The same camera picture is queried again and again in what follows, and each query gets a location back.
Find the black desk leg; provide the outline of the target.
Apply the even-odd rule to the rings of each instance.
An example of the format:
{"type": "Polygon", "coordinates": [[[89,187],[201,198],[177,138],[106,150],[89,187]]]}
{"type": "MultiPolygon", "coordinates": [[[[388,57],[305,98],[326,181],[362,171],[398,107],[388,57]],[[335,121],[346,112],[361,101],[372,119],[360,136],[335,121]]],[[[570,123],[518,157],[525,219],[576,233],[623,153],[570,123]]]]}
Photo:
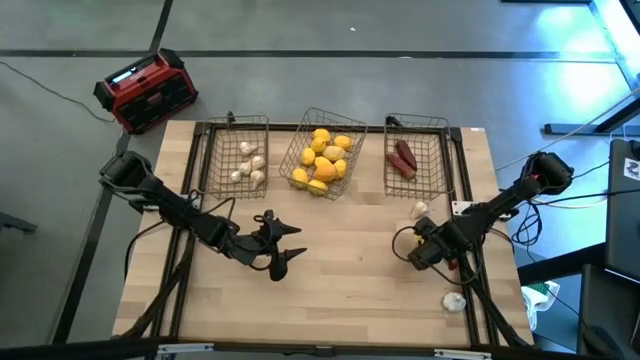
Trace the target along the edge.
{"type": "Polygon", "coordinates": [[[640,120],[640,97],[616,110],[605,120],[595,120],[591,124],[547,123],[542,132],[545,135],[578,135],[578,136],[631,136],[640,137],[640,123],[630,125],[634,119],[640,120]]]}

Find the red black jobsite radio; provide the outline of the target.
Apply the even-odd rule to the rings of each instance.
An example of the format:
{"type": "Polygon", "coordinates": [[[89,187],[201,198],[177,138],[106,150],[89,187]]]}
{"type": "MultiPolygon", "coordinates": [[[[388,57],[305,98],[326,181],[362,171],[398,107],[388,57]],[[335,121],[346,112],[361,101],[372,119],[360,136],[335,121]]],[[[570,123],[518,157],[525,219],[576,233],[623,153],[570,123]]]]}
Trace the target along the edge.
{"type": "Polygon", "coordinates": [[[160,48],[98,81],[93,95],[128,134],[138,135],[193,104],[199,92],[177,53],[160,48]]]}

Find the white green cloth bundle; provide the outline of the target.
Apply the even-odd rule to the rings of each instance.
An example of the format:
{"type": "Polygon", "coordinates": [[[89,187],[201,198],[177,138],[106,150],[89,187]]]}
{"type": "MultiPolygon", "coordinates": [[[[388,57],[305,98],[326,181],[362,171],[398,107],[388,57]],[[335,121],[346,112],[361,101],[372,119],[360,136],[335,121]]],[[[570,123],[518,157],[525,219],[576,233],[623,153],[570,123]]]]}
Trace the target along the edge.
{"type": "Polygon", "coordinates": [[[553,281],[535,283],[521,287],[526,315],[531,331],[537,327],[537,313],[551,308],[560,290],[560,285],[553,281]]]}

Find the black rig crossbar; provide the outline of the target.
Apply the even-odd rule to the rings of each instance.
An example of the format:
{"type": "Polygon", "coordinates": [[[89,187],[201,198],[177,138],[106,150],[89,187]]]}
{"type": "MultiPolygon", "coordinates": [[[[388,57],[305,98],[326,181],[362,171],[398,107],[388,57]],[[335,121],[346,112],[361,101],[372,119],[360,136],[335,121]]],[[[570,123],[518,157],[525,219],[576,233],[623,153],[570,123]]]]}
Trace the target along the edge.
{"type": "MultiPolygon", "coordinates": [[[[129,360],[156,356],[161,344],[176,344],[169,337],[114,338],[103,341],[60,343],[28,347],[0,348],[0,360],[129,360]]],[[[435,349],[459,349],[492,354],[493,360],[623,360],[620,354],[607,356],[581,355],[542,351],[535,347],[475,345],[469,348],[440,347],[365,347],[225,343],[214,344],[212,352],[280,353],[308,355],[318,358],[340,355],[426,356],[434,357],[435,349]]]]}

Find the grey furniture foot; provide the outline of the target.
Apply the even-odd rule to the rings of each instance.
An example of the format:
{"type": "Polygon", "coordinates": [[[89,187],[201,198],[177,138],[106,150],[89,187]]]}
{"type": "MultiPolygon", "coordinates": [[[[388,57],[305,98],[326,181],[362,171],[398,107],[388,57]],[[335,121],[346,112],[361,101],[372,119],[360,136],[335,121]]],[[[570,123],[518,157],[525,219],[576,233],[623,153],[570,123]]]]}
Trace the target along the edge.
{"type": "Polygon", "coordinates": [[[21,218],[0,212],[0,231],[5,228],[15,229],[25,234],[31,234],[38,229],[38,226],[21,218]]]}

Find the silver crossbar bracket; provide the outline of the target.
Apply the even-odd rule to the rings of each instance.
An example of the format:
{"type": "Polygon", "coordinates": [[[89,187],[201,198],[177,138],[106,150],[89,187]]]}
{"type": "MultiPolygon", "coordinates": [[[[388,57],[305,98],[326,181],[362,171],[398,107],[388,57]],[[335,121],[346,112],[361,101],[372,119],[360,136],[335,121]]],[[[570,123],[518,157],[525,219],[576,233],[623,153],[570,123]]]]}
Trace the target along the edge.
{"type": "Polygon", "coordinates": [[[212,352],[213,350],[213,343],[161,344],[157,348],[156,356],[161,360],[175,360],[178,355],[212,352]]]}
{"type": "Polygon", "coordinates": [[[447,360],[493,360],[491,353],[459,349],[435,349],[434,357],[447,360]]]}

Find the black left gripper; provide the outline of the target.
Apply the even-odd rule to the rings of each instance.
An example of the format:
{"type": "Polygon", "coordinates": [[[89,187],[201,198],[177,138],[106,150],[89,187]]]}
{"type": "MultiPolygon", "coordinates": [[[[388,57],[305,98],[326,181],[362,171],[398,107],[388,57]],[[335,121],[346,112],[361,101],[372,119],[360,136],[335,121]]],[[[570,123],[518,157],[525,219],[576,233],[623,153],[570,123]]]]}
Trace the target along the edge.
{"type": "Polygon", "coordinates": [[[301,229],[282,223],[272,209],[256,215],[254,221],[260,224],[258,230],[248,235],[239,235],[240,227],[227,220],[226,256],[253,270],[267,270],[272,281],[280,281],[288,272],[287,262],[304,253],[306,248],[280,251],[278,242],[282,236],[299,233],[301,229]],[[254,261],[259,256],[268,256],[269,263],[263,267],[255,266],[254,261]]]}

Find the black desk unit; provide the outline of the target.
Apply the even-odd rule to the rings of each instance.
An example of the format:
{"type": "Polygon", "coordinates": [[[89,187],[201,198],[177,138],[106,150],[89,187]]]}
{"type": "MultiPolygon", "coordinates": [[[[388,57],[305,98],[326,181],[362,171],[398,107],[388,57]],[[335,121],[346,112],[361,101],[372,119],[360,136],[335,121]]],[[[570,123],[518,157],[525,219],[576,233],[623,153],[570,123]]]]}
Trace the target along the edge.
{"type": "Polygon", "coordinates": [[[640,181],[623,175],[625,158],[640,161],[640,141],[610,143],[605,263],[640,281],[640,181]]]}

